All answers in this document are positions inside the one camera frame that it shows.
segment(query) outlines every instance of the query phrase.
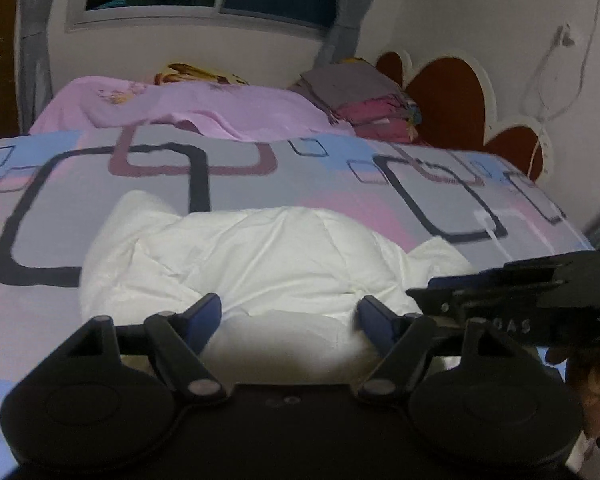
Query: black mount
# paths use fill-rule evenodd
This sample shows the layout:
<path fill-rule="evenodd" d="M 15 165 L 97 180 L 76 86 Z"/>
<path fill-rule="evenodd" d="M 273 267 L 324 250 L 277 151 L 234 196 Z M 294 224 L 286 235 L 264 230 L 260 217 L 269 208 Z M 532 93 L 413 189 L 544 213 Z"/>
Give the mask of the black mount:
<path fill-rule="evenodd" d="M 205 296 L 141 326 L 88 321 L 6 397 L 10 479 L 576 478 L 574 393 L 490 323 L 446 329 L 373 297 L 358 319 L 384 357 L 348 385 L 239 385 L 198 358 L 221 318 Z M 160 379 L 122 364 L 148 355 Z M 436 356 L 461 364 L 423 380 Z"/>

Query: heart-shaped wall decoration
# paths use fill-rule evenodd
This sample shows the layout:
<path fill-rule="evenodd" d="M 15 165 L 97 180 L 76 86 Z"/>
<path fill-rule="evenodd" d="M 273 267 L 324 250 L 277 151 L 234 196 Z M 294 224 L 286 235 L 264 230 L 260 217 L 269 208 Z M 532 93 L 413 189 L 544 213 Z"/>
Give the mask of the heart-shaped wall decoration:
<path fill-rule="evenodd" d="M 498 155 L 532 180 L 547 178 L 552 166 L 551 143 L 533 118 L 497 121 L 491 82 L 480 64 L 454 52 L 435 56 L 414 70 L 409 55 L 390 50 L 376 68 L 397 82 L 422 112 L 420 140 L 436 148 Z"/>

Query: screw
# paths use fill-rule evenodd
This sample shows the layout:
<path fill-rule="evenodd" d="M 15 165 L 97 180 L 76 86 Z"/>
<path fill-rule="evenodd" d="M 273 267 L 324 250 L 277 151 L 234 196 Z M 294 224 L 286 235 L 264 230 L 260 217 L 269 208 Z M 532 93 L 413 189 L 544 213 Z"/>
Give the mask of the screw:
<path fill-rule="evenodd" d="M 362 389 L 373 396 L 385 396 L 395 391 L 395 384 L 389 379 L 371 379 L 362 385 Z"/>
<path fill-rule="evenodd" d="M 215 395 L 221 388 L 222 386 L 213 379 L 196 379 L 195 381 L 191 381 L 189 386 L 187 386 L 187 390 L 199 397 Z"/>

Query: pink cloth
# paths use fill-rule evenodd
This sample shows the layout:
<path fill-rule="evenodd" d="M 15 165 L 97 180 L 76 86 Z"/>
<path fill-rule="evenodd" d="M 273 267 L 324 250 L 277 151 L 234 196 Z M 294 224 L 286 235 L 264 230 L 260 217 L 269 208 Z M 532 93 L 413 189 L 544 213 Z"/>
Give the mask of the pink cloth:
<path fill-rule="evenodd" d="M 357 124 L 353 128 L 356 135 L 363 139 L 382 140 L 384 142 L 411 144 L 418 137 L 413 124 L 405 119 L 382 119 L 375 123 Z"/>
<path fill-rule="evenodd" d="M 205 81 L 153 86 L 100 76 L 71 81 L 29 133 L 150 123 L 247 142 L 355 135 L 349 123 L 330 124 L 324 112 L 287 90 Z"/>
<path fill-rule="evenodd" d="M 335 111 L 338 118 L 357 124 L 368 124 L 385 118 L 408 118 L 410 113 L 405 110 L 404 103 L 395 95 L 385 95 L 377 99 L 349 103 Z"/>

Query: pink blanket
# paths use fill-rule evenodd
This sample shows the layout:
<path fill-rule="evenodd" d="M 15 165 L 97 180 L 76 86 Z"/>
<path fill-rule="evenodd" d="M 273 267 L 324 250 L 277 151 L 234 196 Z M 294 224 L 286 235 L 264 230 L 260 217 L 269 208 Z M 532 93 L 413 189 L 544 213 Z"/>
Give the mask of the pink blanket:
<path fill-rule="evenodd" d="M 29 133 L 155 123 L 247 142 L 355 135 L 349 123 L 330 124 L 321 110 L 287 90 L 204 81 L 153 86 L 100 76 L 71 81 Z"/>

